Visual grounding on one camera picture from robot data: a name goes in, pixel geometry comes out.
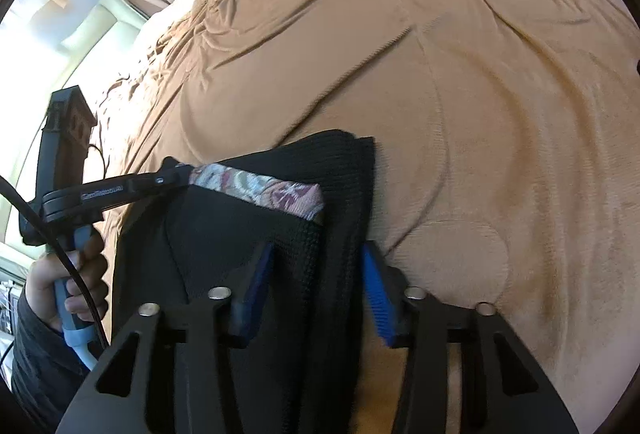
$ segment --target black fabric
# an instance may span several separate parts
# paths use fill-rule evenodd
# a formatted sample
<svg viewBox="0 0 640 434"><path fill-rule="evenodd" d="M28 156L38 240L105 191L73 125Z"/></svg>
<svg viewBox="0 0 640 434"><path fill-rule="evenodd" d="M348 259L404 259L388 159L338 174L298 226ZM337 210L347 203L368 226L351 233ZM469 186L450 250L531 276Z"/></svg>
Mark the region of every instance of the black fabric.
<svg viewBox="0 0 640 434"><path fill-rule="evenodd" d="M23 292L18 300L12 391L40 432L56 431L87 374L62 334L36 317Z"/></svg>
<svg viewBox="0 0 640 434"><path fill-rule="evenodd" d="M346 432L360 353L358 260L372 199L373 140L327 131L223 163L319 183L324 225L199 187L145 202L142 210L134 205L118 242L114 332L144 302L171 306L214 286L234 289L255 245L272 240L276 264L260 332L247 350L232 352L245 432ZM186 418L183 378L177 370L178 426Z"/></svg>

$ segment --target brown blanket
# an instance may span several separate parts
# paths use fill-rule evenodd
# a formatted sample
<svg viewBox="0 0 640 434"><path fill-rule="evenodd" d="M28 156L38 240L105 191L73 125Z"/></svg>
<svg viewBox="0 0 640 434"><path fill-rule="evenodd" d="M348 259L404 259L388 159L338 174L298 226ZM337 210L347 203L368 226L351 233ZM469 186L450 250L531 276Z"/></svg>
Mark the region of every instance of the brown blanket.
<svg viewBox="0 0 640 434"><path fill-rule="evenodd" d="M640 362L639 58L620 0L199 0L99 134L109 175L375 137L370 238L441 300L497 303L591 433ZM403 356L369 331L362 432L390 431Z"/></svg>

